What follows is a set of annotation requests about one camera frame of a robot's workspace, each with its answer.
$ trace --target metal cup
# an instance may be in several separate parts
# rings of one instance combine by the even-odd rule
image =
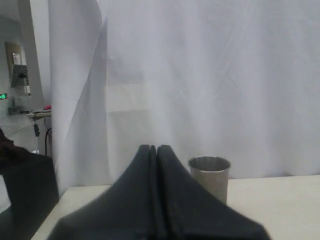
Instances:
[[[199,156],[188,161],[192,177],[218,200],[227,203],[231,163],[221,157]]]

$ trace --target floor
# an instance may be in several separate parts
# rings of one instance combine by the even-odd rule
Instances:
[[[0,128],[8,139],[14,141],[14,145],[26,148],[30,152],[37,150],[34,126],[27,116],[0,117]]]

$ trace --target wall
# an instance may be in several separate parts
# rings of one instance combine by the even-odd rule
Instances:
[[[51,104],[50,36],[48,0],[30,0],[35,47],[44,103]]]
[[[10,87],[10,73],[7,63],[5,42],[12,42],[21,46],[22,64],[26,64],[26,55],[22,41],[20,24],[9,18],[0,16],[0,94],[16,96],[16,89]],[[8,114],[8,100],[0,100],[0,117]]]

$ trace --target white fabric backdrop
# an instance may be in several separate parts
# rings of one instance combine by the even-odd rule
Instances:
[[[320,173],[320,2],[52,0],[60,191],[110,184],[140,144],[232,178]]]

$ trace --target white table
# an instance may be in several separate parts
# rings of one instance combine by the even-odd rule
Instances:
[[[51,117],[51,111],[47,112],[31,112],[26,115],[30,120],[39,120],[47,117]]]
[[[57,221],[108,186],[71,187],[32,240],[46,240]],[[273,240],[320,239],[320,176],[233,179],[228,205],[264,225]]]

